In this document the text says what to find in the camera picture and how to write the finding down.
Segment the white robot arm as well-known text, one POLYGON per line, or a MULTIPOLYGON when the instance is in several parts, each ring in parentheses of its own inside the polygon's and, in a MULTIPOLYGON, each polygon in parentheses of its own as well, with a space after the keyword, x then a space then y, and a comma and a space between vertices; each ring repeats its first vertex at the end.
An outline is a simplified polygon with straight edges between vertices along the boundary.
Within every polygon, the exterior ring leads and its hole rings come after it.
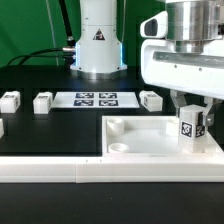
MULTIPOLYGON (((224 101, 224 0, 163 0, 165 10, 145 20, 140 34, 145 83, 170 90, 176 108, 184 95, 205 98, 201 123, 210 126, 224 101)), ((81 38, 71 69, 89 79, 124 69, 112 0, 80 0, 81 38)))

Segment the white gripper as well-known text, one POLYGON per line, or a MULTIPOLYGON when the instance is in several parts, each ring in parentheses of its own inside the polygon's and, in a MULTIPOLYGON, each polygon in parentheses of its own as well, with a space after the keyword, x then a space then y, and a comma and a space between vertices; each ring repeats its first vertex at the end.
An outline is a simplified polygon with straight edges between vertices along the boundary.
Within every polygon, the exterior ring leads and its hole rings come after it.
POLYGON ((224 32, 217 13, 163 11, 144 21, 140 34, 144 82, 170 89, 176 109, 187 105, 185 95, 206 96, 202 124, 212 126, 224 100, 224 32))

